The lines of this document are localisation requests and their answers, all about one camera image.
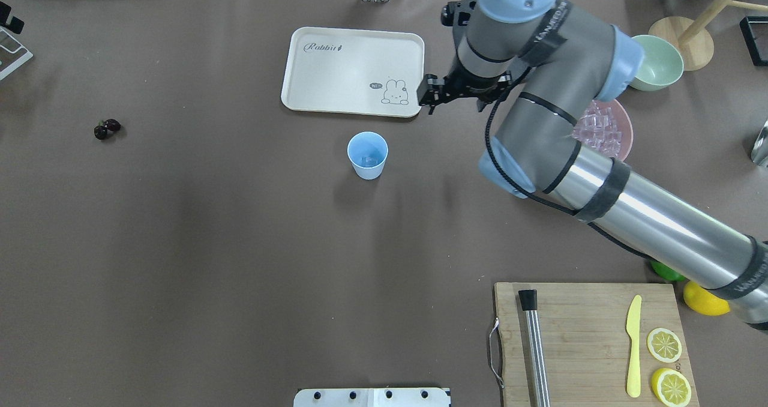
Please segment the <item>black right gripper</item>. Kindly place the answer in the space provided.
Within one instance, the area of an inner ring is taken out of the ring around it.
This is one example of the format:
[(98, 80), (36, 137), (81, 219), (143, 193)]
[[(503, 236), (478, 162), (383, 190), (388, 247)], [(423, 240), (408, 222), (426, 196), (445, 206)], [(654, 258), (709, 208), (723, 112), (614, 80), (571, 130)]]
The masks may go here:
[(428, 108), (428, 115), (445, 101), (476, 98), (478, 112), (509, 96), (514, 78), (514, 59), (488, 62), (466, 40), (466, 28), (478, 0), (449, 1), (441, 11), (441, 23), (452, 28), (455, 59), (445, 79), (425, 74), (417, 89), (419, 105)]

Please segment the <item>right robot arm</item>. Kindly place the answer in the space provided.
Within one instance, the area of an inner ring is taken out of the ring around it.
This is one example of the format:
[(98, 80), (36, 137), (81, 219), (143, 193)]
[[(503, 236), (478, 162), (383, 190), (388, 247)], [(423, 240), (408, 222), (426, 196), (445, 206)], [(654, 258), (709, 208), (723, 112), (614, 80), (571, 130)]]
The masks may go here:
[(766, 243), (680, 200), (620, 159), (573, 137), (592, 101), (611, 101), (636, 77), (644, 49), (568, 0), (463, 0), (447, 5), (455, 59), (425, 75), (414, 100), (431, 109), (476, 98), (498, 106), (522, 90), (494, 138), (489, 176), (566, 213), (637, 256), (664, 263), (766, 331)]

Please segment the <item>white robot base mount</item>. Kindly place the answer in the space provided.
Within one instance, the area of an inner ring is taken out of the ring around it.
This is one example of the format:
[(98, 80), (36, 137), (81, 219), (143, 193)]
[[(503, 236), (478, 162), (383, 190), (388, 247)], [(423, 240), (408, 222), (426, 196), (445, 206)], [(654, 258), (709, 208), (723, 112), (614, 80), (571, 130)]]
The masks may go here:
[(307, 388), (293, 406), (452, 406), (452, 396), (439, 387)]

